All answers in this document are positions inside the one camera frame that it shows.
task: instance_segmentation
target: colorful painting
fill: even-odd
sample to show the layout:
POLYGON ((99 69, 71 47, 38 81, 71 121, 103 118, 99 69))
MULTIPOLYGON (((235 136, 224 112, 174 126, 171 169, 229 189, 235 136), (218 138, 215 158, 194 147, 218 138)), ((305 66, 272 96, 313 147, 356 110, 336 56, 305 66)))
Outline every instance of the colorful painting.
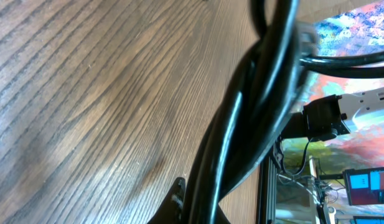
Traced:
MULTIPOLYGON (((334 16, 315 24, 320 36, 319 55, 350 56, 370 54, 384 50, 384 1, 369 4, 353 11, 334 16)), ((328 95, 356 93, 384 86, 384 79, 354 80, 333 78, 315 74, 312 76, 308 91, 302 96, 301 104, 328 95)), ((284 148, 288 167, 297 167, 301 163, 302 150, 306 139, 287 140, 284 148)), ((320 158, 322 170, 328 174, 341 173, 345 169, 364 169, 384 166, 384 122, 352 134, 338 136, 326 142, 309 145, 309 154, 320 158)), ((299 198, 289 199, 289 190, 294 186, 280 186, 279 201, 300 203, 299 198)), ((333 183, 333 188, 340 184, 333 183)), ((356 206, 348 205, 345 190, 332 192, 336 209, 349 214, 384 215, 384 205, 356 206)))

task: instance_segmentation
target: tangled cable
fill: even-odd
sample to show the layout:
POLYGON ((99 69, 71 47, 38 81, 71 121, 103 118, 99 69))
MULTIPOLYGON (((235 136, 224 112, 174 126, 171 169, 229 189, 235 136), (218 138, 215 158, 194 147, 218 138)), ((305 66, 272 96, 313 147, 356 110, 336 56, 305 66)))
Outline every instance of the tangled cable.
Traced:
POLYGON ((265 21, 264 3, 251 1, 252 20, 261 39, 237 66, 200 143, 185 192, 183 223, 215 222, 219 201, 260 164, 285 127, 309 70, 366 78, 367 72, 375 69, 375 76, 370 78, 384 77, 384 67, 353 67, 383 61, 384 53, 315 56, 314 29, 296 22, 298 0, 278 4, 270 27, 265 21))

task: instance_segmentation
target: wood grain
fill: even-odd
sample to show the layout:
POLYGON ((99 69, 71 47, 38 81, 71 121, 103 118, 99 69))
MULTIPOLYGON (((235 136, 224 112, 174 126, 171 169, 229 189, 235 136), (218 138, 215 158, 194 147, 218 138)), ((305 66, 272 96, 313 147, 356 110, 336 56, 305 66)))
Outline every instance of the wood grain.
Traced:
POLYGON ((0 0, 0 223, 146 223, 255 39, 247 1, 0 0))

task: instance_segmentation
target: wooden table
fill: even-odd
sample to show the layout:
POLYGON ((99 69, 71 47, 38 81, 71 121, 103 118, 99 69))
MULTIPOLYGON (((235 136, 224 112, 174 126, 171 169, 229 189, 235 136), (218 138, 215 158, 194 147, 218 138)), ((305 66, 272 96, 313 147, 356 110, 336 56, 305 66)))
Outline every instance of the wooden table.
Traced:
MULTIPOLYGON (((0 223, 146 223, 245 50, 247 1, 0 0, 0 223)), ((222 202, 255 219, 257 173, 222 202)))

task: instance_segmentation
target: computer screen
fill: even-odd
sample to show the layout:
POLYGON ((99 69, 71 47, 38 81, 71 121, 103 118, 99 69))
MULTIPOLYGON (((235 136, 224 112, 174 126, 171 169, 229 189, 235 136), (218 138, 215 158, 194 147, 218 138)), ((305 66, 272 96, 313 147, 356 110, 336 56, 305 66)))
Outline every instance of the computer screen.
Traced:
POLYGON ((384 167, 344 172, 350 205, 384 204, 384 167))
POLYGON ((384 224, 384 217, 354 217, 355 224, 384 224))

